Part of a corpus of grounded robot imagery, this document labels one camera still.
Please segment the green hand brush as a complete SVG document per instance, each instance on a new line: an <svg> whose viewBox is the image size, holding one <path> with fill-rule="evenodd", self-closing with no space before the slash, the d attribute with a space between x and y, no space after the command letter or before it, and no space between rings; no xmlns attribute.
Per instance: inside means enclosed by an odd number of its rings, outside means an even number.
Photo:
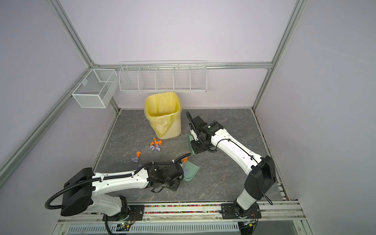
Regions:
<svg viewBox="0 0 376 235"><path fill-rule="evenodd" d="M194 138L191 134L187 134L187 139L188 139L188 147L192 155L195 155L195 151L192 147L192 141L194 141Z"/></svg>

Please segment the green plastic dustpan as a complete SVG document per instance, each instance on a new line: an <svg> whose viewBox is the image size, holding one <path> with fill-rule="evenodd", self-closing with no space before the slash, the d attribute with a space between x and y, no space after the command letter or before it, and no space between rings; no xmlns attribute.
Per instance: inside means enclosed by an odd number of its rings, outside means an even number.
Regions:
<svg viewBox="0 0 376 235"><path fill-rule="evenodd" d="M190 172L188 174L184 174L184 181L189 182L191 181L195 175L198 173L200 170L200 167L187 161L187 166L189 167Z"/></svg>

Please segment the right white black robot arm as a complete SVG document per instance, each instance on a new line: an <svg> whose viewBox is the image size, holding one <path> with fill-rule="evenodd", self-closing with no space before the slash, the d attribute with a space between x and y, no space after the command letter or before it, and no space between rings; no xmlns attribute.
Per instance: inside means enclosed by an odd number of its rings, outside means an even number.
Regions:
<svg viewBox="0 0 376 235"><path fill-rule="evenodd" d="M190 133L193 137L191 147L195 154L208 151L216 153L219 149L234 160L247 175L244 189L234 201L234 207L238 214L250 210L258 200L271 200L265 195L276 183L275 162L270 156L262 157L251 151L217 121L204 122L201 117L192 117L186 111L189 120Z"/></svg>

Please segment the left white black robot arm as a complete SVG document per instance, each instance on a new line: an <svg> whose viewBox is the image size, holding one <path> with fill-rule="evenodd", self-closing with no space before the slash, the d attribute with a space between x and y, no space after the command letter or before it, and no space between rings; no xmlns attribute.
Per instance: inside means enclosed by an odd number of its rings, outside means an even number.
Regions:
<svg viewBox="0 0 376 235"><path fill-rule="evenodd" d="M182 161L189 156L187 153L169 162L148 162L125 172L99 173L84 168L45 202L45 208L60 210L61 216L89 212L101 213L112 221L126 219L131 214L126 197L111 194L128 189L175 192L184 179Z"/></svg>

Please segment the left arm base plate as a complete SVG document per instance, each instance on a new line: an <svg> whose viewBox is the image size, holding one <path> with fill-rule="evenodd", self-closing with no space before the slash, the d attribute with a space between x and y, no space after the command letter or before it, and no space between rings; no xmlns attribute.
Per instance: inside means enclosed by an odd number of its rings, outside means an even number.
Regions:
<svg viewBox="0 0 376 235"><path fill-rule="evenodd" d="M108 216L107 221L141 221L144 216L144 205L130 205L126 212L122 211L117 215Z"/></svg>

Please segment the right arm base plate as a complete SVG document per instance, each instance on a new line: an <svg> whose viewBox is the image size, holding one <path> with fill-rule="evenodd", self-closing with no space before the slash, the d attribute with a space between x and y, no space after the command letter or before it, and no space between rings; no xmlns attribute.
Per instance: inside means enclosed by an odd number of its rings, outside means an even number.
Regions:
<svg viewBox="0 0 376 235"><path fill-rule="evenodd" d="M223 219L260 219L259 205L254 203L249 209L243 209L234 203L222 203L220 213Z"/></svg>

